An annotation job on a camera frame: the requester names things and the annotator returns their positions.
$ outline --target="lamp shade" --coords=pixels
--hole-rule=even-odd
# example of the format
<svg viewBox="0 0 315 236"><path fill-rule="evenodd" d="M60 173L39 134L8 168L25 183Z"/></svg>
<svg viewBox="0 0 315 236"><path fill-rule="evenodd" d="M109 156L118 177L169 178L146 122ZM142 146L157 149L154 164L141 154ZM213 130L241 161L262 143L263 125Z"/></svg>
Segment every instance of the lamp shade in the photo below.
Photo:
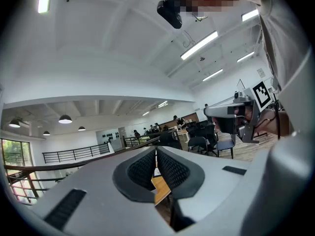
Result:
<svg viewBox="0 0 315 236"><path fill-rule="evenodd" d="M71 117L68 115L63 115L59 118L59 123L72 123Z"/></svg>
<svg viewBox="0 0 315 236"><path fill-rule="evenodd" d="M14 128L19 128L20 127L20 123L17 119L13 119L10 124L9 124L10 127L14 127Z"/></svg>

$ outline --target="desk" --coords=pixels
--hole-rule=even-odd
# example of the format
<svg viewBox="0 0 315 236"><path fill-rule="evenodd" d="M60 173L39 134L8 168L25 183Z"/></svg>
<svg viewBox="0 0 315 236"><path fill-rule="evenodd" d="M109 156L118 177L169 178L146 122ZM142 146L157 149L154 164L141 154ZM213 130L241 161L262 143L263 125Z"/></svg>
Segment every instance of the desk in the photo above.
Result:
<svg viewBox="0 0 315 236"><path fill-rule="evenodd" d="M188 134L187 130L185 130L185 129L182 129L182 130L177 131L177 134L178 134L178 135L186 135L186 137L187 137L187 141L185 142L186 144L187 144L188 141L190 140L189 134Z"/></svg>
<svg viewBox="0 0 315 236"><path fill-rule="evenodd" d="M166 184L162 176L153 177L152 183L157 189L157 193L155 195L155 200L154 200L154 204L157 205L159 202L161 202L171 193L171 190L169 189L168 185Z"/></svg>

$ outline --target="floor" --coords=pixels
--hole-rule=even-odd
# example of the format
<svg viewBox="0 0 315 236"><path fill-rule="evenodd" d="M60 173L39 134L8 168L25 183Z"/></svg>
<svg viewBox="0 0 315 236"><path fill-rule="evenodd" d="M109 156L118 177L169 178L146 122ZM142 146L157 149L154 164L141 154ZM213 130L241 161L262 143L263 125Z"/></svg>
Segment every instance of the floor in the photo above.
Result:
<svg viewBox="0 0 315 236"><path fill-rule="evenodd" d="M180 137L183 150L187 151L188 145L187 143L185 143L186 137L184 136L179 136L179 137ZM219 133L218 137L219 137L219 141L230 139L230 135L225 134L225 133ZM276 135L268 134L268 136L258 137L258 138L255 138L255 140L258 140L259 144L244 144L238 137L236 137L236 144L235 144L235 147L233 148L234 159L243 160L243 161L252 161L255 154L259 150L270 149L277 142L278 138ZM230 150L228 149L228 150L220 151L220 157L231 158ZM163 201L161 201L156 206L156 209L158 210L160 215L165 219L165 221L169 224L170 218L171 218L171 212L170 212L170 204L168 203L167 199L164 199Z"/></svg>

